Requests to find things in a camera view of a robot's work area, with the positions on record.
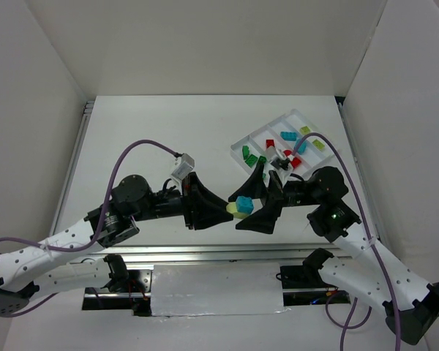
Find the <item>lime square lego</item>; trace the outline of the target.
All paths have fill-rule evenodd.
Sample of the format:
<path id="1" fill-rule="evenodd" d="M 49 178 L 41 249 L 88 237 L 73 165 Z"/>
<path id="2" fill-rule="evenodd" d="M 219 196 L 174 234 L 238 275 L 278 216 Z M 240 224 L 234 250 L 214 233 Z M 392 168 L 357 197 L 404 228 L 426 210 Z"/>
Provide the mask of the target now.
<path id="1" fill-rule="evenodd" d="M 312 130 L 308 126 L 303 126 L 299 131 L 302 135 L 308 135 Z"/>

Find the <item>lime 2x2 lego plate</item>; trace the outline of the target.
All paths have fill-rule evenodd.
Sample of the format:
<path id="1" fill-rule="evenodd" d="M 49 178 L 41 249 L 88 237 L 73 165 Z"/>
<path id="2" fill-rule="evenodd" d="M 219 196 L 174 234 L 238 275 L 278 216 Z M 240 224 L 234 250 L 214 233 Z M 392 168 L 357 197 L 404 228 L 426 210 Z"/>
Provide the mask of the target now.
<path id="1" fill-rule="evenodd" d="M 315 139 L 312 141 L 312 144 L 320 151 L 325 149 L 325 144 L 319 141 L 318 139 Z"/>

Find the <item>pale yellow lego brick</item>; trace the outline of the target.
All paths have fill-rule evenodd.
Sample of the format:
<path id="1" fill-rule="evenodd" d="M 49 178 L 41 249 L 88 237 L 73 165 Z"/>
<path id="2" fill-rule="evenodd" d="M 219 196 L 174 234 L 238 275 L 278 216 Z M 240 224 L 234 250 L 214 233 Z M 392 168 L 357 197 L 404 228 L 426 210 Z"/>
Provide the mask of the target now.
<path id="1" fill-rule="evenodd" d="M 228 203 L 226 206 L 226 211 L 235 219 L 245 219 L 249 216 L 247 213 L 240 212 L 235 203 Z"/>

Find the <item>white foil cover plate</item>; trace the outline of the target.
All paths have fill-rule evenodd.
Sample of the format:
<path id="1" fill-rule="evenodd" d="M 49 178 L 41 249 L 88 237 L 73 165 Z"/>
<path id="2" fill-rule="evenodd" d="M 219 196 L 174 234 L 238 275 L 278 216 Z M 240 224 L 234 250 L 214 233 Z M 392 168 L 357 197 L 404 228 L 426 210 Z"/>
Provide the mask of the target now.
<path id="1" fill-rule="evenodd" d="M 285 310 L 276 263 L 157 265 L 151 312 L 157 317 L 277 314 Z"/>

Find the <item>green sloped lego brick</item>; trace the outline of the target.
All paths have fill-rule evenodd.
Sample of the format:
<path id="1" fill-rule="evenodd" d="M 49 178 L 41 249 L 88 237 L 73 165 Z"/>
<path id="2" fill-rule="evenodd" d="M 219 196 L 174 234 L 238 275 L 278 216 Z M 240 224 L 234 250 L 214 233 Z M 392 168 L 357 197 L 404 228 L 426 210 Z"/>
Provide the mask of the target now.
<path id="1" fill-rule="evenodd" d="M 249 146 L 247 146 L 247 145 L 242 146 L 241 153 L 242 153 L 243 159 L 247 160 L 247 158 L 250 156 Z"/>

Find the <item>red 2x4 lego brick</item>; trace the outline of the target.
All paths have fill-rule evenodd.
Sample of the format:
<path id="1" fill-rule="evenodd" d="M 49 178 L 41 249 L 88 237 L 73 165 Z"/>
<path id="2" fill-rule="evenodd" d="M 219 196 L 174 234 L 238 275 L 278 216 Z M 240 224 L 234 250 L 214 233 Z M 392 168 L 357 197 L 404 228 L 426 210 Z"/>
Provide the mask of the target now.
<path id="1" fill-rule="evenodd" d="M 293 160 L 291 161 L 294 169 L 296 169 L 301 163 L 302 161 L 298 157 L 293 158 Z"/>

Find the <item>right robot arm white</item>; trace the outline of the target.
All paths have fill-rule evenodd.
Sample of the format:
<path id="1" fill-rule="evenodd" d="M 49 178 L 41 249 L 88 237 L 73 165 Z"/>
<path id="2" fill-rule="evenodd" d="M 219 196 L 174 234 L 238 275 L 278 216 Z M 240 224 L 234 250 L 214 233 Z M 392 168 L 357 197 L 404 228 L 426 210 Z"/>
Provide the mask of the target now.
<path id="1" fill-rule="evenodd" d="M 439 282 L 418 276 L 376 237 L 369 238 L 360 217 L 343 197 L 348 193 L 336 167 L 317 169 L 309 179 L 282 183 L 275 171 L 263 177 L 255 168 L 246 182 L 228 199 L 259 199 L 262 208 L 236 225 L 238 230 L 271 234 L 285 207 L 315 205 L 307 219 L 316 235 L 325 238 L 368 269 L 362 274 L 324 249 L 315 250 L 305 264 L 318 278 L 350 293 L 385 316 L 389 329 L 410 345 L 416 345 L 439 317 Z"/>

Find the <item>cyan oval lego brick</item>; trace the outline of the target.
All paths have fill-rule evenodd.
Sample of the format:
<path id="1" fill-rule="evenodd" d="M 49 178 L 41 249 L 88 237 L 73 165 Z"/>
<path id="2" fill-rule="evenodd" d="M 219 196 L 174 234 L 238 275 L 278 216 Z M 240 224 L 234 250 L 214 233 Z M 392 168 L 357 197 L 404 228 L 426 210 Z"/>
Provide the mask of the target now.
<path id="1" fill-rule="evenodd" d="M 297 148 L 297 154 L 302 155 L 307 149 L 307 141 L 301 142 L 300 140 L 297 140 L 295 146 L 299 146 Z"/>

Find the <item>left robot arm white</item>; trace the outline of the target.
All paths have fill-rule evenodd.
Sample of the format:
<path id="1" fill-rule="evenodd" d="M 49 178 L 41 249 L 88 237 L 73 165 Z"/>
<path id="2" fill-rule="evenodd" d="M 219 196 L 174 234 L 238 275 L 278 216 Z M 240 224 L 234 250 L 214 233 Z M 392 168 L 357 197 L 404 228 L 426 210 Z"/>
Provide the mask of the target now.
<path id="1" fill-rule="evenodd" d="M 107 206 L 36 246 L 0 254 L 0 317 L 16 317 L 36 298 L 79 287 L 117 292 L 130 283 L 123 258 L 101 252 L 137 235 L 137 222 L 183 216 L 187 228 L 204 230 L 233 219 L 227 202 L 191 172 L 180 189 L 153 192 L 141 175 L 129 175 L 110 192 Z"/>

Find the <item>cyan 2x4 lego plate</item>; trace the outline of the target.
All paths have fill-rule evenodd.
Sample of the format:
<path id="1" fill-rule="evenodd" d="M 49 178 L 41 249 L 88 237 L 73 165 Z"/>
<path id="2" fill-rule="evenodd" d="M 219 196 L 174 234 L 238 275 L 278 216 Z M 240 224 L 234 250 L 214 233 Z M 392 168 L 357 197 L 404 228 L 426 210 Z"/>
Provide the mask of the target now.
<path id="1" fill-rule="evenodd" d="M 279 135 L 285 141 L 294 142 L 294 141 L 297 141 L 297 139 L 298 139 L 298 135 L 295 132 L 282 131 L 282 132 L 280 132 Z"/>

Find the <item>cyan small lego brick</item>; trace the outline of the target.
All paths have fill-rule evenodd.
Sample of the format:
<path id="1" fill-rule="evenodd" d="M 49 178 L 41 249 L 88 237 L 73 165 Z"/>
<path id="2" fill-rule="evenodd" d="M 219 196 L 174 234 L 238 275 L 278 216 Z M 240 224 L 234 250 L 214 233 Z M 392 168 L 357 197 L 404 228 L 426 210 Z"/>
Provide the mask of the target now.
<path id="1" fill-rule="evenodd" d="M 251 197 L 238 196 L 236 198 L 236 209 L 240 214 L 250 215 L 254 211 L 254 203 Z"/>

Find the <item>white divided plastic tray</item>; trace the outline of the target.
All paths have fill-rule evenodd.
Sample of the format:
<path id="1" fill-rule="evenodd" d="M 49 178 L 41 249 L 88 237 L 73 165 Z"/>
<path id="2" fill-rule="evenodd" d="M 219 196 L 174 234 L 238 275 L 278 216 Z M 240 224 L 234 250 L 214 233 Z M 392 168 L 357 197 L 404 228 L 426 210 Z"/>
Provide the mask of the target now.
<path id="1" fill-rule="evenodd" d="M 303 138 L 304 135 L 300 133 L 300 129 L 303 126 L 308 126 L 312 131 L 318 132 L 319 129 L 304 115 L 302 115 L 298 110 L 293 109 L 289 113 L 286 113 L 271 122 L 265 124 L 264 126 L 254 130 L 252 133 L 246 135 L 239 141 L 235 142 L 230 146 L 230 154 L 232 158 L 246 171 L 247 174 L 251 174 L 255 166 L 248 167 L 243 159 L 241 148 L 244 145 L 249 146 L 250 154 L 256 155 L 258 158 L 260 156 L 266 157 L 266 139 L 273 139 L 275 143 L 275 148 L 284 152 L 284 150 L 293 151 L 296 141 L 290 142 L 285 141 L 280 137 L 280 132 L 295 132 L 298 135 L 298 139 Z M 325 144 L 325 149 L 320 151 L 313 144 L 312 141 L 318 139 L 325 144 L 320 138 L 311 136 L 305 141 L 307 141 L 307 149 L 304 154 L 299 155 L 296 152 L 295 156 L 288 156 L 292 161 L 293 158 L 298 157 L 302 163 L 294 169 L 294 173 L 307 177 L 316 170 L 318 167 L 324 166 L 333 157 L 334 153 Z"/>

